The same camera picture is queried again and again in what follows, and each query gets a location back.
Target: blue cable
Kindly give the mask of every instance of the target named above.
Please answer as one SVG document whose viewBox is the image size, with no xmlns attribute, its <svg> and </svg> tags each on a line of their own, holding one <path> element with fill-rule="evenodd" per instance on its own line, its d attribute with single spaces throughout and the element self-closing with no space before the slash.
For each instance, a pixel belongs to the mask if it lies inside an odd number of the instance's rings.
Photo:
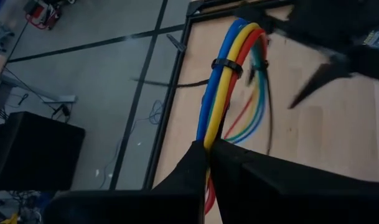
<svg viewBox="0 0 379 224">
<path fill-rule="evenodd" d="M 241 31 L 241 27 L 246 25 L 248 22 L 244 19 L 237 19 L 231 27 L 229 28 L 227 35 L 222 43 L 220 52 L 218 53 L 218 58 L 226 58 L 231 49 L 232 43 Z M 196 140 L 203 140 L 206 135 L 208 115 L 210 114 L 210 109 L 212 101 L 214 99 L 215 93 L 217 92 L 218 84 L 220 83 L 220 78 L 222 74 L 223 67 L 216 66 L 208 80 L 208 85 L 206 87 L 206 92 L 204 94 L 202 107 L 200 109 L 199 123 L 197 125 Z"/>
</svg>

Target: gray floor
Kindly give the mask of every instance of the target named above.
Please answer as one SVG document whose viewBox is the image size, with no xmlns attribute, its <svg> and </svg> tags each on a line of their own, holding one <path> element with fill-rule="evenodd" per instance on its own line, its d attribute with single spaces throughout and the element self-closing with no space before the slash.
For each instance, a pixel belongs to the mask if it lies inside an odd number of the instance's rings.
<svg viewBox="0 0 379 224">
<path fill-rule="evenodd" d="M 161 27 L 183 24 L 188 2 L 168 1 Z M 37 30 L 28 25 L 11 58 L 153 30 L 161 6 L 162 0 L 77 0 L 76 4 L 65 8 L 53 30 Z M 15 21 L 16 32 L 26 24 L 24 13 L 15 13 L 7 18 Z M 180 39 L 181 33 L 171 34 Z M 30 85 L 53 94 L 78 96 L 69 123 L 86 129 L 87 136 L 77 164 L 73 190 L 109 188 L 115 166 L 112 159 L 123 137 L 137 87 L 130 78 L 140 76 L 150 42 L 151 37 L 130 39 L 7 65 Z M 146 79 L 168 82 L 176 54 L 166 34 L 158 35 Z M 144 85 L 135 120 L 147 118 L 153 103 L 164 101 L 166 91 L 167 88 Z M 25 92 L 18 88 L 12 90 L 7 111 L 27 110 L 50 117 L 52 110 L 32 93 L 20 107 L 15 108 L 18 96 Z M 117 189 L 141 189 L 157 125 L 139 120 L 132 128 Z M 106 181 L 102 185 L 106 165 Z"/>
</svg>

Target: cable bundle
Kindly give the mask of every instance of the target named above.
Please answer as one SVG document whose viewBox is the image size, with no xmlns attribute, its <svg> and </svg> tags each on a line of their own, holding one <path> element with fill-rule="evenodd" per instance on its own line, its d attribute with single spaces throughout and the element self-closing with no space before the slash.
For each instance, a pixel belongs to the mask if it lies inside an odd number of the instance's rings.
<svg viewBox="0 0 379 224">
<path fill-rule="evenodd" d="M 265 31 L 258 24 L 237 19 L 229 28 L 218 54 L 218 59 L 235 62 L 237 65 L 242 66 L 251 50 L 253 55 L 252 63 L 256 68 L 259 68 L 258 81 L 255 82 L 252 95 L 224 137 L 227 141 L 234 144 L 242 142 L 251 136 L 260 125 L 264 115 L 265 87 L 269 93 L 268 74 L 266 72 L 266 65 L 268 65 L 266 63 L 267 44 Z M 226 65 L 213 67 L 200 110 L 196 136 L 196 140 L 204 140 L 204 148 L 208 152 L 210 152 L 214 140 L 220 137 L 217 136 L 218 129 L 223 115 L 226 113 L 238 76 L 237 71 L 233 71 L 231 67 Z M 235 125 L 250 106 L 253 113 L 250 113 L 246 125 L 244 125 L 238 134 L 229 137 Z M 210 170 L 207 171 L 207 183 L 208 197 L 205 204 L 205 213 L 210 211 L 215 201 L 215 191 L 210 177 Z"/>
</svg>

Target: black speaker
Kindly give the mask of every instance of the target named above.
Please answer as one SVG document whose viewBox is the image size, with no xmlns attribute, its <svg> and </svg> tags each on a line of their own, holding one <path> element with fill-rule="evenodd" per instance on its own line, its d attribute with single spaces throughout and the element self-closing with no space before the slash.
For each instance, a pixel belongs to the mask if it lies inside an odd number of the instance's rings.
<svg viewBox="0 0 379 224">
<path fill-rule="evenodd" d="M 29 112 L 0 126 L 0 190 L 69 190 L 85 130 Z"/>
</svg>

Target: black zip tie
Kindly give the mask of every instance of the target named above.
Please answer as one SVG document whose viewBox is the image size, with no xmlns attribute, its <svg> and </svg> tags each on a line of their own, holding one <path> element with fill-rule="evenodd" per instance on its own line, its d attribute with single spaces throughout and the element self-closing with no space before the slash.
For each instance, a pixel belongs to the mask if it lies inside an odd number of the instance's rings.
<svg viewBox="0 0 379 224">
<path fill-rule="evenodd" d="M 243 68 L 241 67 L 241 65 L 226 58 L 214 59 L 212 63 L 212 69 L 214 69 L 216 65 L 223 65 L 232 69 L 238 75 L 238 79 L 241 77 L 241 74 L 243 73 Z"/>
<path fill-rule="evenodd" d="M 177 39 L 175 39 L 171 34 L 166 35 L 167 38 L 174 44 L 176 49 L 178 49 L 179 52 L 185 52 L 187 50 L 187 46 L 184 44 L 180 43 Z"/>
</svg>

